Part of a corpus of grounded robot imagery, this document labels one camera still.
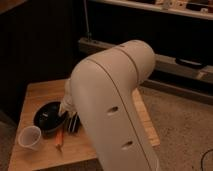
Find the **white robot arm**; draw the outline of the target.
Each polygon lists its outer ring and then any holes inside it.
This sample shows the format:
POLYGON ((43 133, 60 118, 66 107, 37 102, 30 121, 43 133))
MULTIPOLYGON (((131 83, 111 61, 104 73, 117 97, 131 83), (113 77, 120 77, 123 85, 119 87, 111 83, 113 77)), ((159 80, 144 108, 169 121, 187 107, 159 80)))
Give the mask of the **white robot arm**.
POLYGON ((77 112, 104 171, 161 171, 132 97, 155 63, 131 40, 81 60, 65 83, 61 107, 77 112))

